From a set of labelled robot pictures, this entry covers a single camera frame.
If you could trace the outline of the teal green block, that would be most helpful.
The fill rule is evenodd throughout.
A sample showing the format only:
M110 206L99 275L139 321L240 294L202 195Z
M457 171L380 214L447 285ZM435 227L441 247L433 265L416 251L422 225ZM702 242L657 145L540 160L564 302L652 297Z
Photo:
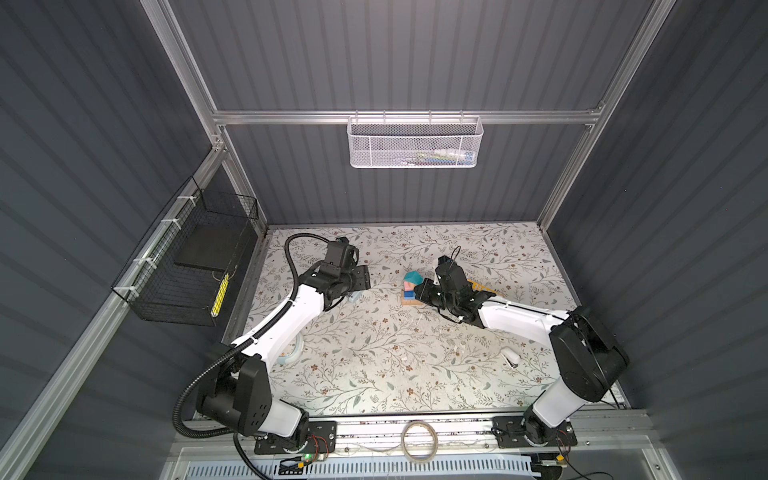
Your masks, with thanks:
M404 276L404 283L410 282L412 284L419 285L424 281L422 275L417 271L409 271Z

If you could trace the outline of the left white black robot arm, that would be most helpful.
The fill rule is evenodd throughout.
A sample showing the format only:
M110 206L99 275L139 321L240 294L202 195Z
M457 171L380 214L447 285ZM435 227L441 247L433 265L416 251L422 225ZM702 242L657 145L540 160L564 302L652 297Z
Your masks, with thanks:
M318 240L325 257L300 273L290 247L297 239ZM265 434L285 441L291 450L309 436L309 414L275 396L269 374L300 332L348 295L370 288L368 267L359 263L359 249L345 237L329 240L299 233L288 237L284 254L292 275L289 295L257 326L236 338L207 369L195 386L196 411L218 422L215 436Z

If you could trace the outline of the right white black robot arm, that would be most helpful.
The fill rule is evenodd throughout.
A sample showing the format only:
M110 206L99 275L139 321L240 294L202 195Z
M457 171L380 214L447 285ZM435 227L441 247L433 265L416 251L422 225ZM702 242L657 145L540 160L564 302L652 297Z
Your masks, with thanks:
M443 318L519 340L519 346L500 349L510 368L543 352L549 378L511 429L533 447L565 445L571 416L604 401L630 365L624 347L589 308L558 310L507 299L470 281L453 256L437 260L434 278L408 274L405 283L407 298Z

